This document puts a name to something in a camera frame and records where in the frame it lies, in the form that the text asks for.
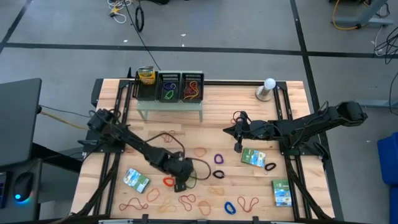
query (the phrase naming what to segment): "wooden tabletop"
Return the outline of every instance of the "wooden tabletop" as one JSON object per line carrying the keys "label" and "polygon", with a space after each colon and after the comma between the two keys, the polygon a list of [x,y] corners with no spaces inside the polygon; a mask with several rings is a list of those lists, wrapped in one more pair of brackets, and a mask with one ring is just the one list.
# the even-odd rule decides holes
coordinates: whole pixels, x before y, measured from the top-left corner
{"label": "wooden tabletop", "polygon": [[[113,109],[118,83],[118,79],[104,80],[97,108]],[[287,82],[287,86],[293,117],[308,115],[310,110],[303,83]],[[251,119],[277,119],[274,99],[266,103],[258,101],[254,96],[256,88],[256,86],[205,85],[202,123],[199,122],[197,112],[149,112],[149,120],[144,122],[136,111],[137,101],[132,99],[127,121],[131,125],[132,132],[142,139],[149,139],[161,132],[174,130],[175,137],[184,144],[187,150],[187,157],[202,156],[200,159],[206,160],[212,170],[223,170],[226,177],[216,179],[211,176],[207,180],[199,180],[193,189],[175,193],[172,187],[166,187],[163,184],[165,174],[151,167],[142,154],[126,146],[119,165],[111,218],[141,218],[142,214],[149,214],[151,219],[252,220],[253,216],[258,216],[260,220],[294,220],[291,207],[276,207],[275,205],[271,182],[287,178],[284,158],[280,155],[278,143],[276,141],[243,141],[244,147],[265,152],[266,163],[277,164],[277,167],[266,175],[264,169],[260,167],[241,163],[241,154],[233,150],[236,140],[222,132],[223,128],[232,126],[231,118],[235,111],[244,110]],[[285,113],[283,97],[280,99],[282,111]],[[172,152],[180,150],[175,141],[165,142],[162,138],[155,139],[150,144],[164,147]],[[197,147],[204,147],[207,150],[206,154],[203,155],[204,150],[194,150]],[[224,157],[224,163],[221,165],[214,163],[213,158],[217,153]],[[92,153],[84,162],[73,199],[72,212],[78,212],[96,190],[103,158],[103,153]],[[111,166],[113,157],[109,161],[109,166]],[[302,165],[308,191],[324,212],[334,217],[321,160],[316,156],[302,156]],[[200,162],[194,162],[194,166],[198,177],[207,175],[206,166]],[[150,184],[143,194],[136,192],[123,182],[128,168],[136,169],[150,178]],[[149,202],[147,199],[152,201],[157,196],[157,191],[153,189],[158,189],[160,195],[153,202]],[[223,189],[223,194],[210,192],[217,189]],[[104,213],[107,191],[106,189],[104,192],[105,197],[103,197],[100,213]],[[304,217],[302,197],[297,188],[296,191],[300,216]],[[196,200],[190,203],[192,209],[188,212],[178,202],[178,198],[189,194],[195,195]],[[253,197],[257,197],[259,203],[253,206],[251,212],[246,213],[237,202],[240,196],[246,199],[246,210],[249,209]],[[147,203],[148,208],[137,210],[134,207],[128,207],[120,211],[119,205],[128,203],[134,197],[137,197],[141,204]],[[226,202],[231,202],[235,206],[237,211],[235,215],[225,212]],[[130,204],[141,208],[136,199]]]}

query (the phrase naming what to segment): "white ball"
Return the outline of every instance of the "white ball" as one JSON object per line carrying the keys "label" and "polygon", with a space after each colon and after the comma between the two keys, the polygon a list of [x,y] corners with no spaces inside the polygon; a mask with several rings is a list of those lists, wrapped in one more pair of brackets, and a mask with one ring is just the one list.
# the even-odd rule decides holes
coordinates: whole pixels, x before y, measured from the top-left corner
{"label": "white ball", "polygon": [[264,81],[264,88],[266,90],[271,90],[271,89],[275,88],[275,86],[276,86],[276,82],[273,78],[267,78]]}

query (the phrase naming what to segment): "concrete floor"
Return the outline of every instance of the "concrete floor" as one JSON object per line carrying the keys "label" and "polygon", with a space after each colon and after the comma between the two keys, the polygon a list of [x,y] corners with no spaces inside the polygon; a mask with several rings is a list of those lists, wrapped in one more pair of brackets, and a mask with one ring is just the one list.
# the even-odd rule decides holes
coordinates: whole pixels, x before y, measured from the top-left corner
{"label": "concrete floor", "polygon": [[[308,51],[372,53],[371,41],[378,28],[336,30],[330,24],[333,4],[326,0],[296,3]],[[24,4],[25,0],[0,0],[1,39]],[[394,11],[398,2],[389,4],[390,18],[398,22]],[[268,49],[285,54],[152,52],[163,70],[203,70],[207,79],[301,80],[311,101],[289,0],[171,0],[165,6],[143,1],[142,7],[146,16],[142,38],[148,46]],[[362,5],[342,4],[338,14],[358,15],[363,10]],[[87,114],[92,109],[91,89],[96,78],[125,77],[129,67],[153,64],[145,51],[78,50],[78,45],[142,46],[130,23],[117,24],[107,11],[106,1],[33,0],[7,43],[44,45],[36,49],[5,45],[0,50],[0,83],[39,77],[43,79],[40,104]],[[379,42],[395,27],[383,30]],[[72,49],[57,49],[59,44]],[[320,104],[325,100],[334,105],[358,98],[386,99],[398,72],[398,61],[384,65],[376,58],[309,59]],[[389,189],[381,179],[376,143],[396,131],[398,118],[388,110],[364,110],[369,119],[362,126],[335,128],[327,135],[344,219],[385,224],[389,223]],[[76,124],[86,122],[85,118],[54,113]],[[76,140],[84,139],[85,134],[38,116],[34,141],[64,151],[79,147]],[[68,213],[77,176],[53,168],[47,172],[68,175],[68,193],[56,202],[42,204],[41,217],[62,217]]]}

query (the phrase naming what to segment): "purple rubber band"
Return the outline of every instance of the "purple rubber band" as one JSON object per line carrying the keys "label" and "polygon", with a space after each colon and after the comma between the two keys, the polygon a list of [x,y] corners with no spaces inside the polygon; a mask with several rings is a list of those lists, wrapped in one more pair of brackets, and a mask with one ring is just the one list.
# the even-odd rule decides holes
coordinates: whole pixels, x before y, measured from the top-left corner
{"label": "purple rubber band", "polygon": [[[220,157],[220,158],[221,158],[221,161],[220,161],[220,162],[217,162],[217,157]],[[221,154],[216,154],[216,155],[214,156],[214,162],[215,162],[216,164],[222,164],[222,163],[224,163],[224,158],[223,158],[223,156],[222,156]]]}

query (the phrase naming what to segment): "green box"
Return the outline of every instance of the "green box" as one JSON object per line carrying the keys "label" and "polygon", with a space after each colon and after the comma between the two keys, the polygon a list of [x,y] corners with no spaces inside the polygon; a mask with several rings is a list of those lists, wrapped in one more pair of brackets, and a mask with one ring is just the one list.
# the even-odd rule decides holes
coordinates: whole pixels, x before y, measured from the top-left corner
{"label": "green box", "polygon": [[126,175],[123,178],[124,183],[139,193],[143,193],[145,191],[145,188],[149,185],[149,181],[149,178],[140,174],[133,168],[127,170]]}
{"label": "green box", "polygon": [[264,168],[266,154],[255,149],[244,148],[242,153],[242,162]]}
{"label": "green box", "polygon": [[292,206],[292,196],[290,195],[289,181],[273,180],[272,188],[274,189],[274,195],[277,207]]}

